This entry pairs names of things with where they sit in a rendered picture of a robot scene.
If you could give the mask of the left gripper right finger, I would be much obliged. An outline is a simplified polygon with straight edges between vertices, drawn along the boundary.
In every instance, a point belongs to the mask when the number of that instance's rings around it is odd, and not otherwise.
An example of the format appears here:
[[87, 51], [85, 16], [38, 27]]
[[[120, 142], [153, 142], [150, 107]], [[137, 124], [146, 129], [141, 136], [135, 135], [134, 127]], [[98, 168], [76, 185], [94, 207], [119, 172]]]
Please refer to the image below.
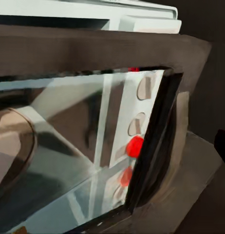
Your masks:
[[217, 131], [214, 147], [225, 162], [225, 130]]

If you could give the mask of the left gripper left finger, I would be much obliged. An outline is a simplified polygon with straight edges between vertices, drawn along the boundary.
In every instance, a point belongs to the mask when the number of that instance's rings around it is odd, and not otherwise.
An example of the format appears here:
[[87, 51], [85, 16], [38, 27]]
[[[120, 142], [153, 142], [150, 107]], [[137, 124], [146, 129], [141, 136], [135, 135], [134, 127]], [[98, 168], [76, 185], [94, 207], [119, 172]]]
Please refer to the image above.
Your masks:
[[21, 142], [17, 130], [0, 134], [0, 182], [20, 149]]

